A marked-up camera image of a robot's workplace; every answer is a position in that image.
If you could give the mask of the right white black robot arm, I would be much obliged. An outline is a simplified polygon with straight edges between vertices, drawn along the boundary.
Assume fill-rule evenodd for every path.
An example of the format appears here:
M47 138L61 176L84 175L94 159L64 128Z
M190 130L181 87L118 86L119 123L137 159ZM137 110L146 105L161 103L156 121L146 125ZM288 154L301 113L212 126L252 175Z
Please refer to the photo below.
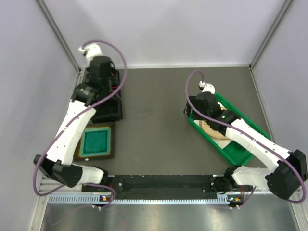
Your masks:
M221 178L225 183L224 190L234 191L247 185L267 189L275 196L289 200L302 189L298 203L303 202L307 195L305 181L308 174L305 154L283 148L258 132L237 111L217 99L213 85L200 82L199 88L201 92L196 96L185 94L185 117L211 140L234 143L264 164L264 167L237 164L228 168Z

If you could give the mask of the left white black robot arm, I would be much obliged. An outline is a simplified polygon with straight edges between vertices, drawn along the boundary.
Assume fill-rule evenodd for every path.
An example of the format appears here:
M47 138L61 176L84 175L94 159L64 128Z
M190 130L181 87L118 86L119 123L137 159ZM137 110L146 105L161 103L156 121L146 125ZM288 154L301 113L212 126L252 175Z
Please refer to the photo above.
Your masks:
M66 115L59 130L42 155L36 155L33 186L37 173L73 188L92 184L104 191L109 186L108 172L100 167L78 165L80 158L111 155L112 129L123 119L119 71L108 56L103 55L98 41L89 41L79 48L88 63L86 80L73 91Z

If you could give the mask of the beige painted ceramic plate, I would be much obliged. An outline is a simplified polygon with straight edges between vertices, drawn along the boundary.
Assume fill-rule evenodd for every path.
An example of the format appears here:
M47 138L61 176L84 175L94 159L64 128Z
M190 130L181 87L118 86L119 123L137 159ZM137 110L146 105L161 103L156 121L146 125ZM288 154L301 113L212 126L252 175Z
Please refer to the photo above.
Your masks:
M213 130L205 120L201 120L199 122L199 127L211 138L218 139L218 140L228 140L226 136L221 134L220 132Z

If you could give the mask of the black compartment organizer bin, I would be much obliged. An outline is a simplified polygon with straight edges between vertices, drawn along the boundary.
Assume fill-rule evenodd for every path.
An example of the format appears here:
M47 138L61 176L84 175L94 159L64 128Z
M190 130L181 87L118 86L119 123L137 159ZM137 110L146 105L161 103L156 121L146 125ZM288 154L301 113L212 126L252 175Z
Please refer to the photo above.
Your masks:
M111 67L111 75L98 91L94 102L105 98L114 92L120 85L119 71ZM104 103L95 107L96 113L92 117L93 123L116 122L123 119L121 91Z

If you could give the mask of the white square board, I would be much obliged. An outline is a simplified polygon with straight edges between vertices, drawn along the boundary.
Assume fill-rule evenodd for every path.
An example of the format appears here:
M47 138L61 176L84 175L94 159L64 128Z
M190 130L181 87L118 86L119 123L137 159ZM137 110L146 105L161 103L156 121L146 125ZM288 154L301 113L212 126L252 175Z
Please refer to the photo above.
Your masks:
M199 127L199 122L200 120L194 120L194 123ZM218 140L218 139L214 139L211 138L221 149L225 148L227 145L229 145L231 143L231 140Z

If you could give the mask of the green plastic tray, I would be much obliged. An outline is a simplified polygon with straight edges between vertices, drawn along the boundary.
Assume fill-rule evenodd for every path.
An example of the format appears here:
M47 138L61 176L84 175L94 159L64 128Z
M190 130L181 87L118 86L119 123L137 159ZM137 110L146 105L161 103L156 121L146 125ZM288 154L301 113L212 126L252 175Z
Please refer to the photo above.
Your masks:
M268 133L258 127L252 120L250 120L239 109L233 106L227 99L225 99L219 93L215 94L217 101L221 105L221 108L231 109L237 113L251 128L258 133L262 134L267 139L271 140ZM195 128L231 165L246 165L254 156L248 152L244 147L238 143L231 141L229 145L221 149L208 135L206 135L201 129L194 123L194 120L188 118L190 125Z

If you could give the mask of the teal sponge on black tray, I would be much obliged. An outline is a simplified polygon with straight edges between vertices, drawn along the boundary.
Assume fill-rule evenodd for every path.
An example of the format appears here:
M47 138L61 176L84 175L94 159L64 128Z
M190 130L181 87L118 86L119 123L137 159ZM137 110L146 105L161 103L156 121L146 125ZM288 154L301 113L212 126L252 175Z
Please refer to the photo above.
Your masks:
M87 125L74 152L73 161L111 159L115 155L115 123Z

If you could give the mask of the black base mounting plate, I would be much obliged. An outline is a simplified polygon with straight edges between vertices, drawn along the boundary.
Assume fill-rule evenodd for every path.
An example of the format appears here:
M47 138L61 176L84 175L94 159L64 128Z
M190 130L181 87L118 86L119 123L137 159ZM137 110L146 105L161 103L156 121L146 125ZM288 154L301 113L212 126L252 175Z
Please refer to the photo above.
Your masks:
M115 175L103 177L100 184L117 193L145 189L201 189L223 193L241 188L220 175Z

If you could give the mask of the aluminium front frame rail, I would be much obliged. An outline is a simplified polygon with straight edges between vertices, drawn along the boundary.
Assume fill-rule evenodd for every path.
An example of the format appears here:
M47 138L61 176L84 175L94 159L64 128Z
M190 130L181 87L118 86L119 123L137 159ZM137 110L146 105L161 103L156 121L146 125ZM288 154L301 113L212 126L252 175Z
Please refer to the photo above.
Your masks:
M54 190L55 188L59 187L60 184L52 179L47 177L43 177L40 186L38 187L39 193L47 193L49 191ZM73 188L69 188L67 186L63 186L62 188L56 190L54 193L82 193L82 185L77 185ZM255 190L256 194L270 194L270 191L265 188L257 187Z

